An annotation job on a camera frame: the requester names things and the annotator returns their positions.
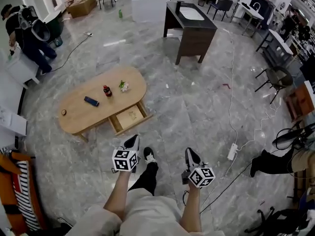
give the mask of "dark wooden desk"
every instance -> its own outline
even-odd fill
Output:
[[[181,7],[190,7],[195,9],[204,18],[204,20],[187,19],[181,12],[178,14],[175,12],[175,2],[168,2],[166,7],[163,37],[167,36],[168,29],[182,28],[184,31],[175,64],[179,64],[182,56],[198,55],[200,55],[198,62],[202,63],[217,31],[217,27],[193,3],[182,3]]]

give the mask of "black cap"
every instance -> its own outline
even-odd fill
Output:
[[[1,11],[2,20],[5,19],[5,18],[4,18],[4,15],[5,15],[5,13],[7,13],[7,11],[9,10],[9,8],[11,8],[11,7],[12,7],[12,5],[10,5],[10,4],[7,4],[7,5],[5,5],[5,6],[3,7],[2,11]]]

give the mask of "chair backrest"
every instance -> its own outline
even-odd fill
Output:
[[[289,73],[288,70],[286,70],[285,68],[283,68],[281,66],[275,66],[272,69],[277,73],[278,78],[279,78],[279,82],[281,83],[282,86],[289,87],[293,84],[293,77]]]
[[[219,0],[218,1],[218,9],[224,10],[224,11],[229,11],[232,4],[233,4],[232,0]]]

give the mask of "green object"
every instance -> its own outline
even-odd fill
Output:
[[[124,81],[120,81],[120,84],[119,84],[119,88],[122,89],[125,85],[125,82]]]

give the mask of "shoe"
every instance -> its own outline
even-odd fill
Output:
[[[255,157],[255,158],[252,159],[252,166],[251,166],[251,170],[250,170],[250,177],[254,177],[256,171],[258,171],[257,168],[254,165],[254,160],[257,159],[257,158],[258,157]]]
[[[73,227],[69,222],[67,222],[65,219],[63,218],[57,218],[57,221],[60,223],[60,224],[66,224],[67,226],[70,226],[71,228]]]
[[[144,148],[143,156],[146,164],[157,163],[157,160],[154,158],[153,150],[150,147]]]

